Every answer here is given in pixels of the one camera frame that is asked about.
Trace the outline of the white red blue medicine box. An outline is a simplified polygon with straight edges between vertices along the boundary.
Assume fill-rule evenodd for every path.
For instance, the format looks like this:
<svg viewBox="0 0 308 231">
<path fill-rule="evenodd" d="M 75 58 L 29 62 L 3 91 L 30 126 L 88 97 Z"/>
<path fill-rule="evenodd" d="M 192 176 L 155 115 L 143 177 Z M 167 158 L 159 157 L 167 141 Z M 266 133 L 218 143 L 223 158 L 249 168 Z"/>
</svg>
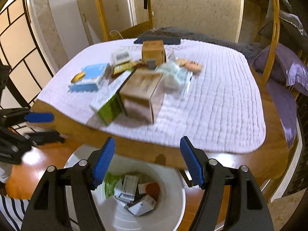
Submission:
<svg viewBox="0 0 308 231">
<path fill-rule="evenodd" d="M 113 66 L 124 64 L 133 60 L 131 53 L 128 50 L 118 50 L 111 54 Z"/>
</svg>

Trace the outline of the green white carton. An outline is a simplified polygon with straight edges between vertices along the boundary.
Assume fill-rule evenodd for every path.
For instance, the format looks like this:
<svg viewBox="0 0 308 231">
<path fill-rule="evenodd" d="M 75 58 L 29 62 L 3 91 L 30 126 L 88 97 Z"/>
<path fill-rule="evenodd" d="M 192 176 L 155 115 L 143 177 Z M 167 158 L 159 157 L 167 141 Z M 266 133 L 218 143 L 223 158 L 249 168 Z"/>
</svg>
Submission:
<svg viewBox="0 0 308 231">
<path fill-rule="evenodd" d="M 131 71 L 126 70 L 117 78 L 109 80 L 109 83 L 103 85 L 90 102 L 90 108 L 106 126 L 110 125 L 124 110 L 119 91 L 130 76 Z"/>
</svg>

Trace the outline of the small gold Loreal box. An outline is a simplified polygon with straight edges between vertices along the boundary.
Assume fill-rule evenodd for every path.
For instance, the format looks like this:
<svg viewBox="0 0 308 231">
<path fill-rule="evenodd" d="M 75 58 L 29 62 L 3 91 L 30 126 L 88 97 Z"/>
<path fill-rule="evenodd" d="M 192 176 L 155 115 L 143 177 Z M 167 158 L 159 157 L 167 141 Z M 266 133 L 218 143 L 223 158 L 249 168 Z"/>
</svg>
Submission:
<svg viewBox="0 0 308 231">
<path fill-rule="evenodd" d="M 141 50 L 142 62 L 154 62 L 156 66 L 166 62 L 166 52 L 162 41 L 145 41 Z"/>
</svg>

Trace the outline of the blue white carton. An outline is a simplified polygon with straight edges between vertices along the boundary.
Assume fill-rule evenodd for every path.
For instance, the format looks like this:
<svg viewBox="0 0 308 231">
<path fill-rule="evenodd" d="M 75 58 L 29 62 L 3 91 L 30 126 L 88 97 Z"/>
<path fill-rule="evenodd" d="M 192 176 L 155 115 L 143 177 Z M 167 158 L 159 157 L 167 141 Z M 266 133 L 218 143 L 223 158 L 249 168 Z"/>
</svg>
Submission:
<svg viewBox="0 0 308 231">
<path fill-rule="evenodd" d="M 69 91 L 98 91 L 111 71 L 112 68 L 108 63 L 88 65 L 72 78 L 69 84 Z"/>
</svg>

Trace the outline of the makeup puff sponges packet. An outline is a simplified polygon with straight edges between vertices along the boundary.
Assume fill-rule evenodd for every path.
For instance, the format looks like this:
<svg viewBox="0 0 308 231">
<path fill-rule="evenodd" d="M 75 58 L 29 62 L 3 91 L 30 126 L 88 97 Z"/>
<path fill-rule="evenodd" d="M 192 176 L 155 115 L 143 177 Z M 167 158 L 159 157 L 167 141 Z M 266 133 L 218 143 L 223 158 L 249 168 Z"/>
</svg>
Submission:
<svg viewBox="0 0 308 231">
<path fill-rule="evenodd" d="M 176 59 L 176 63 L 180 66 L 180 67 L 184 67 L 185 69 L 187 69 L 188 71 L 194 73 L 194 74 L 198 74 L 202 71 L 203 66 L 195 61 L 192 60 L 187 60 L 187 59 Z"/>
</svg>

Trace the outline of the white trash bin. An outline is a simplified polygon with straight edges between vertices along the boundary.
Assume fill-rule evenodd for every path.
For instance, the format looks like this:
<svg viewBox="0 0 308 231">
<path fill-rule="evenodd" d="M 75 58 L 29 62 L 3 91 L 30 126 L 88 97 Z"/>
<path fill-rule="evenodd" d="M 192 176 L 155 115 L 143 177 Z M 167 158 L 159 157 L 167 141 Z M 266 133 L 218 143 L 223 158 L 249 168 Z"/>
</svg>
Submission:
<svg viewBox="0 0 308 231">
<path fill-rule="evenodd" d="M 177 230 L 186 203 L 177 170 L 114 155 L 108 172 L 109 178 L 92 192 L 106 230 Z M 133 181 L 138 182 L 136 196 L 128 204 L 121 184 Z"/>
</svg>

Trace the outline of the dark blue smartphone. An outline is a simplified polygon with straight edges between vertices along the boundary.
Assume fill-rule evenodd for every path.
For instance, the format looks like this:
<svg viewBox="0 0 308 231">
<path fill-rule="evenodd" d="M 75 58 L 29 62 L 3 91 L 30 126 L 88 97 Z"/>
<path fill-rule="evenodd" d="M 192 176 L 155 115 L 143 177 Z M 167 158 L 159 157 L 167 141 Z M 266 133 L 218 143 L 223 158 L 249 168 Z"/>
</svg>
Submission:
<svg viewBox="0 0 308 231">
<path fill-rule="evenodd" d="M 143 44 L 145 41 L 162 41 L 166 45 L 180 45 L 181 39 L 173 37 L 139 37 L 134 44 Z"/>
</svg>

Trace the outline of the striped black white clothing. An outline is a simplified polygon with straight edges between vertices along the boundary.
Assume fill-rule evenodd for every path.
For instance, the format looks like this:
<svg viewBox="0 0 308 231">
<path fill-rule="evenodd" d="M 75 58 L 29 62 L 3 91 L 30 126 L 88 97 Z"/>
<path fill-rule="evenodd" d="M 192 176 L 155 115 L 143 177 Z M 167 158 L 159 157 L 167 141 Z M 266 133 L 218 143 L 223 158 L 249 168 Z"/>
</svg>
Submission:
<svg viewBox="0 0 308 231">
<path fill-rule="evenodd" d="M 1 195 L 1 230 L 21 230 L 29 200 Z"/>
</svg>

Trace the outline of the grey brown duvet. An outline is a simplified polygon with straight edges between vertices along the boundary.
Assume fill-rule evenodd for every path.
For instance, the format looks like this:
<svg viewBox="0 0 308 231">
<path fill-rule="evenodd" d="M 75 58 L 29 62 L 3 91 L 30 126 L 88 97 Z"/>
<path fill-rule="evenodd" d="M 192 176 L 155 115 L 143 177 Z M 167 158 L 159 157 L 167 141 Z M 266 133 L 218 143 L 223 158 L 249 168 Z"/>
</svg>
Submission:
<svg viewBox="0 0 308 231">
<path fill-rule="evenodd" d="M 180 29 L 176 27 L 163 27 L 157 29 L 150 29 L 138 36 L 139 38 L 144 37 L 169 37 L 169 38 L 178 38 L 186 40 L 194 40 L 212 43 L 216 45 L 225 46 L 231 49 L 234 49 L 238 52 L 241 52 L 248 63 L 251 64 L 253 60 L 258 56 L 258 54 L 263 50 L 262 46 L 259 43 L 235 43 L 228 40 L 221 40 L 211 37 L 203 33 L 196 33 L 186 29 Z"/>
</svg>

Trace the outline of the large brown cardboard box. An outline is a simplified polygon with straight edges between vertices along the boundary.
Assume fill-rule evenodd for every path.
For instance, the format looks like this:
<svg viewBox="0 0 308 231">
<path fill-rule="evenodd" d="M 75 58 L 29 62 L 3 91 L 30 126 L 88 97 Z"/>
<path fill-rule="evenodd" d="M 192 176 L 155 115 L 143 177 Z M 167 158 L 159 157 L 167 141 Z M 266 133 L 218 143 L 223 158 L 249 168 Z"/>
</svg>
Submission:
<svg viewBox="0 0 308 231">
<path fill-rule="evenodd" d="M 128 117 L 153 124 L 161 110 L 164 91 L 163 73 L 138 69 L 119 95 Z"/>
</svg>

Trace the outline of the white quilted mat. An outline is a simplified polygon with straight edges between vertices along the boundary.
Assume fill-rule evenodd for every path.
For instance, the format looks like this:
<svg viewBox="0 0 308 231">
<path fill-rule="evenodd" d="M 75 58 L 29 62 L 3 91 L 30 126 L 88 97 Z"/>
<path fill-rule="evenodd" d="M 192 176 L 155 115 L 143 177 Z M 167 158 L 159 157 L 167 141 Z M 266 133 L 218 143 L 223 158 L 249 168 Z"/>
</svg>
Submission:
<svg viewBox="0 0 308 231">
<path fill-rule="evenodd" d="M 133 39 L 98 43 L 71 59 L 43 88 L 37 100 L 67 117 L 118 137 L 179 147 L 187 136 L 195 147 L 213 152 L 250 153 L 266 137 L 262 100 L 244 55 L 236 50 L 192 40 L 168 45 L 177 57 L 203 65 L 185 95 L 167 94 L 157 120 L 146 124 L 120 115 L 105 125 L 90 108 L 95 92 L 70 92 L 72 77 L 85 66 L 109 63 L 118 49 L 139 59 L 141 45 Z"/>
</svg>

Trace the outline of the plastic bag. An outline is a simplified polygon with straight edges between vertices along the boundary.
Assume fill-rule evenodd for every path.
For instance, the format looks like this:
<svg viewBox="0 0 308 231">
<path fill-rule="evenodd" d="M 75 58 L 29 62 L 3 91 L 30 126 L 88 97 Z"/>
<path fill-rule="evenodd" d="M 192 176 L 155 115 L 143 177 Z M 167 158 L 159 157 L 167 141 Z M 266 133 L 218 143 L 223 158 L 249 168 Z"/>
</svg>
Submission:
<svg viewBox="0 0 308 231">
<path fill-rule="evenodd" d="M 175 98 L 185 98 L 193 76 L 191 71 L 180 67 L 172 60 L 167 60 L 154 71 L 162 73 L 164 88 L 168 94 L 172 94 Z"/>
</svg>

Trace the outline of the yellow biscuit packet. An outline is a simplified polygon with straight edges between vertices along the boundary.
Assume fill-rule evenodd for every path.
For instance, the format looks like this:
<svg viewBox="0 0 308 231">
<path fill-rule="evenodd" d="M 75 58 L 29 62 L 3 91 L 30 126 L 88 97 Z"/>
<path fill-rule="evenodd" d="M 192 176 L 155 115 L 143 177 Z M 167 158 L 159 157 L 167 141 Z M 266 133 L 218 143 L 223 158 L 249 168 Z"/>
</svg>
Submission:
<svg viewBox="0 0 308 231">
<path fill-rule="evenodd" d="M 147 69 L 148 65 L 144 64 L 141 61 L 133 61 L 133 62 L 126 62 L 123 64 L 119 64 L 113 67 L 113 73 L 111 74 L 112 78 L 116 78 L 125 71 L 135 71 L 136 69 Z"/>
</svg>

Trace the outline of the wooden table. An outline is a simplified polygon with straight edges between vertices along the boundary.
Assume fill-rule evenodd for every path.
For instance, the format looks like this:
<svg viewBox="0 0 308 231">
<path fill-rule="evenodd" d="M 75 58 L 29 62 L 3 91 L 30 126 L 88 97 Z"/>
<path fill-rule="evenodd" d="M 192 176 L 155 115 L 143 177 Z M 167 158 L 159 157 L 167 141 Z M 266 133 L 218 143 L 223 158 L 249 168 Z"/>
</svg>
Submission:
<svg viewBox="0 0 308 231">
<path fill-rule="evenodd" d="M 266 138 L 264 143 L 254 152 L 247 154 L 208 153 L 209 158 L 218 160 L 223 166 L 238 168 L 246 165 L 255 177 L 276 179 L 283 175 L 288 163 L 288 145 L 280 123 L 280 118 L 271 100 L 262 78 L 255 70 L 251 71 L 258 85 L 262 98 L 264 119 L 266 123 Z M 63 115 L 54 107 L 37 100 L 32 110 L 35 112 L 51 112 L 55 116 L 52 123 L 39 124 L 39 127 L 55 129 L 61 134 L 73 138 L 82 144 L 100 148 L 109 134 L 77 123 Z M 137 160 L 157 163 L 177 169 L 185 169 L 186 164 L 179 148 L 160 146 L 115 137 L 116 153 Z"/>
</svg>

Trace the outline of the white closet doors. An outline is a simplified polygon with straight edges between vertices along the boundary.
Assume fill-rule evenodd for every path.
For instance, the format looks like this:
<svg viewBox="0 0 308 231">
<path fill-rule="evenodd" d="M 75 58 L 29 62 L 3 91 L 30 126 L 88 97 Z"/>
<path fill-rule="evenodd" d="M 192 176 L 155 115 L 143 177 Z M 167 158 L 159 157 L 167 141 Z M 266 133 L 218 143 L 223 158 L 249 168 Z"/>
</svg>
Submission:
<svg viewBox="0 0 308 231">
<path fill-rule="evenodd" d="M 49 0 L 49 4 L 68 59 L 103 41 L 95 0 Z M 103 0 L 103 5 L 110 33 L 135 24 L 133 0 Z"/>
</svg>

